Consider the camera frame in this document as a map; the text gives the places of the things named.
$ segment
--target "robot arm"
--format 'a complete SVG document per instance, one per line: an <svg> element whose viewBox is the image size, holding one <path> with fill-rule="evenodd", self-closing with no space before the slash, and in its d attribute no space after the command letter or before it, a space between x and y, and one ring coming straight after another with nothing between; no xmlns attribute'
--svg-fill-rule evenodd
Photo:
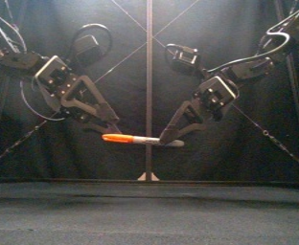
<svg viewBox="0 0 299 245"><path fill-rule="evenodd" d="M105 26L89 24L84 26L82 29L94 27L100 27L108 33L110 47L110 35ZM75 51L77 49L80 50L78 57L85 56L81 60L82 63L89 61L86 60L88 56L84 51L90 52L90 55L94 56L97 60L108 52L106 49L105 52L101 53L98 43L93 36L88 35L74 41L74 43ZM34 81L38 83L49 107L65 116L75 119L85 129L93 129L104 134L121 133L116 126L118 117L90 78L74 74L58 56L47 58L34 52L26 52L25 48L22 48L21 52L18 45L10 40L1 26L0 66L11 76L33 77Z"/></svg>
<svg viewBox="0 0 299 245"><path fill-rule="evenodd" d="M188 76L200 78L191 100L181 103L160 135L161 144L195 130L204 130L204 122L219 121L239 96L239 88L251 80L263 78L283 62L285 56L299 48L299 11L268 29L261 37L257 53L252 57L233 60L212 70L200 67L196 49L174 44L165 46L173 53L168 61L170 69Z"/></svg>

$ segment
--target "black cable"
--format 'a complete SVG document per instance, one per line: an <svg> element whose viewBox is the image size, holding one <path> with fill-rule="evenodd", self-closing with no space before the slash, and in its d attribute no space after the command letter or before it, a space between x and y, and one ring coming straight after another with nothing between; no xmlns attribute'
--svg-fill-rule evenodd
<svg viewBox="0 0 299 245"><path fill-rule="evenodd" d="M88 25L84 25L74 33L74 36L73 36L73 39L71 39L71 44L70 44L70 48L69 48L69 51L66 52L66 54L63 55L63 60L67 60L70 58L70 55L71 55L71 51L73 51L73 45L74 45L74 41L77 39L77 37L80 36L80 34L82 32L85 32L86 30L90 30L90 29L100 29L105 32L106 36L108 36L108 47L102 53L102 57L109 53L110 49L112 49L112 35L110 35L110 31L109 29L106 28L106 26L101 25L101 24L88 24Z"/></svg>

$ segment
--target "gray floor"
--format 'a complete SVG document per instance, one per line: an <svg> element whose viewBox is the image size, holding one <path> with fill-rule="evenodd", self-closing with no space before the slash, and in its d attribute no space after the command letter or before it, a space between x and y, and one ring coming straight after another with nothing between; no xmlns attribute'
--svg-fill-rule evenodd
<svg viewBox="0 0 299 245"><path fill-rule="evenodd" d="M0 184L0 244L299 244L299 189Z"/></svg>

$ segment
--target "black curtain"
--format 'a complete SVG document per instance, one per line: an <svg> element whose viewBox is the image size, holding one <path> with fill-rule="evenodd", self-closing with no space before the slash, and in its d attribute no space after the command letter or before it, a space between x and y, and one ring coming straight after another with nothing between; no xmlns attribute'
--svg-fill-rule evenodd
<svg viewBox="0 0 299 245"><path fill-rule="evenodd" d="M292 1L287 1L288 11ZM138 0L11 1L14 19L27 50L42 56L63 56L71 36L85 24L105 25L113 47L90 67L74 67L94 81L120 117L124 134L145 134L146 97L146 2ZM3 1L0 14L7 18ZM265 30L277 23L271 0L154 0L153 1L153 137L158 137L180 103L191 98L200 80L182 76L164 62L164 45L197 48L201 63L215 68L253 55ZM100 45L105 37L89 31ZM296 56L299 74L299 56ZM2 99L0 154L43 119L27 110L19 96L19 81L6 78ZM26 82L25 97L50 115L42 96ZM261 129L299 156L299 123L285 66L240 90L235 105ZM152 170L161 180L299 181L299 165L261 135L261 130L235 108L220 122L181 137L181 148L153 147ZM78 122L47 122L14 152L0 161L2 177L42 177L134 180L145 170L144 145L106 143L101 135L84 132Z"/></svg>

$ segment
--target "metal pole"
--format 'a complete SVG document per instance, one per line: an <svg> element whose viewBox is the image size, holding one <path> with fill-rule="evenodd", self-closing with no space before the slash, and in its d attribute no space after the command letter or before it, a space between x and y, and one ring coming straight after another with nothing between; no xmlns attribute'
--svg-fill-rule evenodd
<svg viewBox="0 0 299 245"><path fill-rule="evenodd" d="M146 103L145 103L145 136L152 137L152 93L153 93L153 81L152 81L152 0L146 0ZM145 146L145 181L152 181L152 146Z"/></svg>
<svg viewBox="0 0 299 245"><path fill-rule="evenodd" d="M279 21L281 21L284 19L284 11L283 11L281 0L275 0L275 8L276 8L277 19L279 19ZM291 92L292 92L296 118L298 118L298 124L299 124L299 79L296 76L296 70L295 70L295 65L293 65L293 57L291 54L285 58L285 67L287 67L289 87L291 87Z"/></svg>

